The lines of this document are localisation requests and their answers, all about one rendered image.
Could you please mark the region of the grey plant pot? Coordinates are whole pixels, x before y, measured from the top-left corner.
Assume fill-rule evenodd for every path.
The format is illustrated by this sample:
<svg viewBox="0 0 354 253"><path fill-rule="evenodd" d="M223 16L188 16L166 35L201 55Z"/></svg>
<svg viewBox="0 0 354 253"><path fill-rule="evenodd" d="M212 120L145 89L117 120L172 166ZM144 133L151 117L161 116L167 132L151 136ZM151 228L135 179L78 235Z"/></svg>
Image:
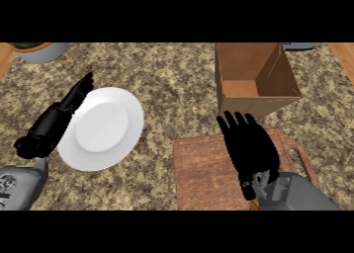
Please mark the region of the grey plant pot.
<svg viewBox="0 0 354 253"><path fill-rule="evenodd" d="M56 60L68 49L67 42L44 42L31 48L15 48L9 45L16 55L31 64L42 64Z"/></svg>

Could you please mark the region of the white round plate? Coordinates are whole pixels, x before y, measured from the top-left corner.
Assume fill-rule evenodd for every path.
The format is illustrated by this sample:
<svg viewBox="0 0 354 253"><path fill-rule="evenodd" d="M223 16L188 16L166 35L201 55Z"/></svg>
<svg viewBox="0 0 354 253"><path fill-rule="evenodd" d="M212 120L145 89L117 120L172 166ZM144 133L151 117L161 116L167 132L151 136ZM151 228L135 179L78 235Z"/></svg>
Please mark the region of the white round plate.
<svg viewBox="0 0 354 253"><path fill-rule="evenodd" d="M136 146L144 121L142 104L127 90L104 87L90 91L59 141L64 163L84 172L115 165Z"/></svg>

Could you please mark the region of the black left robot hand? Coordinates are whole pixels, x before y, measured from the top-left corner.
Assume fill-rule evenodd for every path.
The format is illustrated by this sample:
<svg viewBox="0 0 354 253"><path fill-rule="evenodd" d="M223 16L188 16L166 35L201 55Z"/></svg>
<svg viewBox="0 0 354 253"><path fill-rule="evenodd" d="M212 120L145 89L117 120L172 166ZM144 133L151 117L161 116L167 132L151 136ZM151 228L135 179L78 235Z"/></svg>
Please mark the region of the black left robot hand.
<svg viewBox="0 0 354 253"><path fill-rule="evenodd" d="M50 155L59 144L74 112L92 89L92 73L87 73L73 85L62 100L52 103L43 111L27 135L15 141L13 147L16 148L16 155L21 158L44 158Z"/></svg>

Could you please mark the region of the brown wooden cutting board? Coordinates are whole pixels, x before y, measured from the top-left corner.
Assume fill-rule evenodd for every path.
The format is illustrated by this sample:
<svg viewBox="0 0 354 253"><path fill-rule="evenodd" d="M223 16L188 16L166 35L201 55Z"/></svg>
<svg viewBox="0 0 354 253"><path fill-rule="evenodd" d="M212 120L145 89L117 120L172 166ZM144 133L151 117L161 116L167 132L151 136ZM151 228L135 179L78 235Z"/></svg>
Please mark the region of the brown wooden cutting board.
<svg viewBox="0 0 354 253"><path fill-rule="evenodd" d="M302 146L277 128L268 128L266 132L280 154L280 171L297 173L318 188ZM259 202L243 197L223 136L176 139L173 152L176 208L182 211L254 211Z"/></svg>

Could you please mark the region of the brown cardboard box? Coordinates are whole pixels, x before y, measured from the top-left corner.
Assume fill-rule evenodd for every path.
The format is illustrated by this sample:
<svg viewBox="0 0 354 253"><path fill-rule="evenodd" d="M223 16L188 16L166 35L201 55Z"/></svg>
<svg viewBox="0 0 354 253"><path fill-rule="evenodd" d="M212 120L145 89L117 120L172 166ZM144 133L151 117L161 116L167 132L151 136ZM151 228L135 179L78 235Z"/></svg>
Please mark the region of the brown cardboard box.
<svg viewBox="0 0 354 253"><path fill-rule="evenodd" d="M284 47L278 42L214 44L217 114L257 119L300 99Z"/></svg>

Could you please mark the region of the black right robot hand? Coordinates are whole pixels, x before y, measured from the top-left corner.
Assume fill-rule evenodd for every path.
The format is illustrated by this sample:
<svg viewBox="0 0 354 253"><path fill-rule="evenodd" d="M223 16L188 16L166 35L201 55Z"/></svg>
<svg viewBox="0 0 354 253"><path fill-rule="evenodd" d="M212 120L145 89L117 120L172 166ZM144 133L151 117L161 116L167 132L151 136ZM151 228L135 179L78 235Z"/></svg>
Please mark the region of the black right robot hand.
<svg viewBox="0 0 354 253"><path fill-rule="evenodd" d="M244 199L256 199L254 174L269 172L268 183L280 177L280 154L263 127L250 114L223 112L216 121L223 134L225 146L238 173Z"/></svg>

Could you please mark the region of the grey blue object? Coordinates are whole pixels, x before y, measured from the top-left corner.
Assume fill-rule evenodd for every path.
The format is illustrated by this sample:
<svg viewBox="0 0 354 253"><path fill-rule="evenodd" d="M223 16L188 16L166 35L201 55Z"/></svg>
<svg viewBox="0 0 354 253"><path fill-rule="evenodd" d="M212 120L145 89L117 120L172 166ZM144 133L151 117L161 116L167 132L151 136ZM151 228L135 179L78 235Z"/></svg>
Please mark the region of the grey blue object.
<svg viewBox="0 0 354 253"><path fill-rule="evenodd" d="M314 49L314 42L284 42L285 51L302 51Z"/></svg>

